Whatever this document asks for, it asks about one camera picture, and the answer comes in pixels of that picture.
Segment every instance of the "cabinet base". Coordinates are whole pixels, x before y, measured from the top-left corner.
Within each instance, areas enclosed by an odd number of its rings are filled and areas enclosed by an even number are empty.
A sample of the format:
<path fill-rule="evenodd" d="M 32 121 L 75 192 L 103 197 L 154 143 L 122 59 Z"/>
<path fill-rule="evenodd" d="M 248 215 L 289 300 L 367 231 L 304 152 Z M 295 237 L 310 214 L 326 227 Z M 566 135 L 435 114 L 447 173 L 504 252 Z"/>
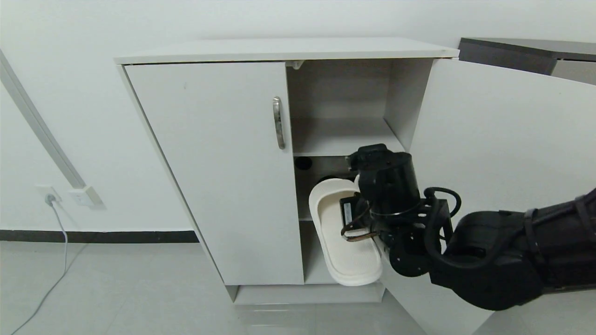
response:
<path fill-rule="evenodd" d="M 354 287 L 319 284 L 246 285 L 227 288 L 235 305 L 381 302 L 385 292 L 385 286 L 381 283 Z"/>

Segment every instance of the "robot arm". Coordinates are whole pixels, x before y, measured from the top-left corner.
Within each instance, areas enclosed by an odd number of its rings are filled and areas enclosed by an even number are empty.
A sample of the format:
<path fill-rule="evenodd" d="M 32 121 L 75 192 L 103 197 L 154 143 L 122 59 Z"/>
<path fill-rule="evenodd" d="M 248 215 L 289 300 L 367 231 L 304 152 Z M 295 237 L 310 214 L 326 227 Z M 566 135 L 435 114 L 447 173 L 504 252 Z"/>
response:
<path fill-rule="evenodd" d="M 493 311 L 544 293 L 596 288 L 596 189 L 525 213 L 473 212 L 453 231 L 451 217 L 461 198 L 440 187 L 424 190 L 421 197 L 410 154 L 377 144 L 361 147 L 347 160 L 360 175 L 360 193 L 342 199 L 356 213 L 354 221 L 344 223 L 342 235 L 366 228 L 366 237 L 387 245 L 396 272 L 407 277 L 429 273 L 433 284 Z M 455 197 L 452 211 L 437 193 Z"/>

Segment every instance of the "strap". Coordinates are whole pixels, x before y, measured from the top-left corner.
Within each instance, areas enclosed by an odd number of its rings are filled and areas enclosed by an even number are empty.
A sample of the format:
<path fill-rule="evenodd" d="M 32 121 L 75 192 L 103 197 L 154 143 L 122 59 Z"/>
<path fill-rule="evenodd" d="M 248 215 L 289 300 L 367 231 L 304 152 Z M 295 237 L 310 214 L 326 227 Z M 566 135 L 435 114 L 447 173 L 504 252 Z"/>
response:
<path fill-rule="evenodd" d="M 592 223 L 588 215 L 588 209 L 586 209 L 586 204 L 583 202 L 583 196 L 575 198 L 573 202 L 575 204 L 575 209 L 578 211 L 579 220 L 588 233 L 588 239 L 590 242 L 596 244 L 596 232 L 592 227 Z"/>
<path fill-rule="evenodd" d="M 364 235 L 360 235 L 360 236 L 346 236 L 346 232 L 349 229 L 352 229 L 354 227 L 354 224 L 356 224 L 358 222 L 358 220 L 360 220 L 364 215 L 366 215 L 368 212 L 370 211 L 370 206 L 368 206 L 366 208 L 366 210 L 364 210 L 364 212 L 362 212 L 360 215 L 358 215 L 355 219 L 353 219 L 350 223 L 348 223 L 347 225 L 343 226 L 341 234 L 342 237 L 348 241 L 348 242 L 358 242 L 358 241 L 362 241 L 362 240 L 366 240 L 367 238 L 371 238 L 371 237 L 375 237 L 378 235 L 378 232 L 376 231 L 371 231 L 368 232 Z"/>
<path fill-rule="evenodd" d="M 526 229 L 526 240 L 527 246 L 530 248 L 530 251 L 534 254 L 536 261 L 542 265 L 546 265 L 546 260 L 544 259 L 542 253 L 540 252 L 540 247 L 538 246 L 538 241 L 536 241 L 536 234 L 534 234 L 534 228 L 532 225 L 532 218 L 534 217 L 534 213 L 536 209 L 528 209 L 523 216 L 523 224 Z"/>

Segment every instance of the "white cabinet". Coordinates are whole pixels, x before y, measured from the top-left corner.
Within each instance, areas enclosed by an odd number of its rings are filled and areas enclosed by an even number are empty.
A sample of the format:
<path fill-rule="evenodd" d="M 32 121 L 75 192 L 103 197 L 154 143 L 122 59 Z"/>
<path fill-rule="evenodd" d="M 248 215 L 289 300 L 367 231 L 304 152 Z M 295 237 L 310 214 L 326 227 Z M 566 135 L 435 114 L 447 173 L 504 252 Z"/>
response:
<path fill-rule="evenodd" d="M 284 63 L 126 72 L 224 283 L 302 284 Z M 283 150 L 275 97 L 287 131 Z"/>
<path fill-rule="evenodd" d="M 544 206 L 596 182 L 596 86 L 441 59 L 458 52 L 401 38 L 224 40 L 116 62 L 236 303 L 379 301 L 387 287 L 429 333 L 445 322 L 429 313 L 457 318 L 443 332 L 455 334 L 490 312 L 427 277 L 386 268 L 381 283 L 334 285 L 306 199 L 347 172 L 343 156 L 379 142 L 412 153 L 420 188 L 458 191 L 461 213 Z"/>

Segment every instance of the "gray cable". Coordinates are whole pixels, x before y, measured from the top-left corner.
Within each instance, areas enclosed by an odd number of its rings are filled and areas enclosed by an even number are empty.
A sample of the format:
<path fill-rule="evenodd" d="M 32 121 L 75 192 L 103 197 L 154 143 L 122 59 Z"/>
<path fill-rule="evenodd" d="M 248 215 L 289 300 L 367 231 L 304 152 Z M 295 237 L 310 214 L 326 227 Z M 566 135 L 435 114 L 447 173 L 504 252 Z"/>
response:
<path fill-rule="evenodd" d="M 62 234 L 64 235 L 64 271 L 62 272 L 62 276 L 60 276 L 60 278 L 58 278 L 56 283 L 50 288 L 50 290 L 48 290 L 48 292 L 41 299 L 38 307 L 35 309 L 33 314 L 31 314 L 31 316 L 27 319 L 27 321 L 23 322 L 23 324 L 20 325 L 17 329 L 15 329 L 10 335 L 15 335 L 21 328 L 23 328 L 29 321 L 31 321 L 31 319 L 37 314 L 37 312 L 41 308 L 41 305 L 44 304 L 44 301 L 49 296 L 50 292 L 52 292 L 54 287 L 56 287 L 56 285 L 58 285 L 58 283 L 62 280 L 62 278 L 64 278 L 64 276 L 66 275 L 66 271 L 68 271 L 68 268 L 66 267 L 66 263 L 67 263 L 66 262 L 66 260 L 67 260 L 66 251 L 69 247 L 69 236 L 66 234 L 66 231 L 64 230 L 64 227 L 62 226 L 62 222 L 60 221 L 60 217 L 58 216 L 58 212 L 56 211 L 56 208 L 54 208 L 54 201 L 56 201 L 56 198 L 52 194 L 48 194 L 45 196 L 45 203 L 48 204 L 54 210 L 54 214 L 56 214 L 56 219 L 58 220 L 58 224 L 60 225 L 60 229 L 62 230 Z"/>

